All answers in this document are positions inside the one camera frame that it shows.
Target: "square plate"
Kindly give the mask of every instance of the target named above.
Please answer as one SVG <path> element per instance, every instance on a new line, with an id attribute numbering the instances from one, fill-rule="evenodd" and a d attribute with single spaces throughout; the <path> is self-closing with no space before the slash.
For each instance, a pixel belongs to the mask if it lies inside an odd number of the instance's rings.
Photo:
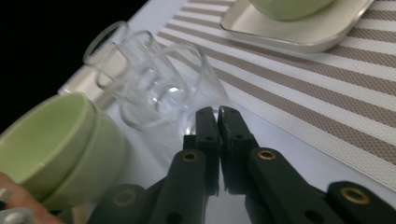
<path id="1" fill-rule="evenodd" d="M 291 49 L 321 52 L 337 45 L 374 0 L 334 0 L 320 12 L 296 21 L 262 15 L 248 0 L 237 0 L 221 19 L 221 27 L 238 39 Z"/>

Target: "table surface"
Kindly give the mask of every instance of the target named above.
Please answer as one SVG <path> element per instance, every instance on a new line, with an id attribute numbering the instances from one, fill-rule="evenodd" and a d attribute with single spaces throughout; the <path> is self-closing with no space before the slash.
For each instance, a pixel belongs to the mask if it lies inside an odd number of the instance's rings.
<path id="1" fill-rule="evenodd" d="M 163 0 L 150 0 L 128 22 L 136 31 L 149 30 L 153 34 L 158 34 L 187 2 L 188 0 L 174 0 L 170 4 Z M 87 92 L 96 101 L 97 95 L 100 94 L 99 90 L 95 89 L 91 79 L 80 78 L 89 76 L 89 72 L 82 67 L 72 79 L 85 82 L 85 84 L 76 87 L 76 89 Z M 332 182 L 341 180 L 352 181 L 370 189 L 396 208 L 396 192 L 392 189 L 317 150 L 301 138 L 287 132 L 273 122 L 263 119 L 237 102 L 233 102 L 233 105 L 235 109 L 241 112 L 250 131 L 257 138 L 259 145 L 261 147 L 271 147 L 282 153 L 310 185 L 326 190 Z M 132 146 L 131 154 L 129 155 L 130 159 L 121 174 L 120 182 L 137 184 L 148 188 L 166 176 L 170 162 L 177 150 L 167 149 L 149 141 L 145 136 L 123 124 L 119 116 L 117 102 L 106 102 L 106 104 L 103 104 L 103 108 L 119 124 Z M 211 197 L 206 208 L 205 223 L 249 223 L 248 214 L 244 207 L 244 197 L 229 195 L 224 191 L 220 192 L 219 197 Z"/>

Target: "clear glass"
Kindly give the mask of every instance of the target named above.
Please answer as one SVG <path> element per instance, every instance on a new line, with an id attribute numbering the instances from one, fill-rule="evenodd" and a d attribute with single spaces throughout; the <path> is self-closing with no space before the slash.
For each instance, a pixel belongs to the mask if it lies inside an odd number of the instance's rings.
<path id="1" fill-rule="evenodd" d="M 120 97 L 120 115 L 132 128 L 173 147 L 195 133 L 195 112 L 231 101 L 204 52 L 175 44 L 151 54 L 131 70 Z"/>
<path id="2" fill-rule="evenodd" d="M 159 50 L 151 32 L 133 32 L 126 21 L 117 21 L 91 42 L 83 62 L 96 72 L 95 83 L 100 89 L 120 98 L 131 69 Z"/>

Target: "hand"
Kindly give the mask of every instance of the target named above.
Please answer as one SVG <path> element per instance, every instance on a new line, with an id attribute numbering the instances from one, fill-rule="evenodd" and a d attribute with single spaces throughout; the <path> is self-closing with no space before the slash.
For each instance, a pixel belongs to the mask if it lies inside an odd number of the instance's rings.
<path id="1" fill-rule="evenodd" d="M 33 198 L 30 193 L 15 183 L 8 175 L 0 172 L 0 189 L 9 189 L 13 193 L 7 200 L 7 207 L 26 207 L 35 217 L 35 224 L 64 224 L 59 218 L 51 214 L 47 208 Z"/>

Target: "striped placemat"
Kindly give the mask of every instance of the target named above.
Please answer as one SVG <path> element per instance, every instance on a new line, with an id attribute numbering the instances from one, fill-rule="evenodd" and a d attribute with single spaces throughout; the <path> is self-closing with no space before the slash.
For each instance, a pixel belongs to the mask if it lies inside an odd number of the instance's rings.
<path id="1" fill-rule="evenodd" d="M 201 46 L 235 103 L 396 190 L 396 1 L 314 54 L 232 38 L 220 21 L 233 3 L 190 0 L 157 39 Z"/>

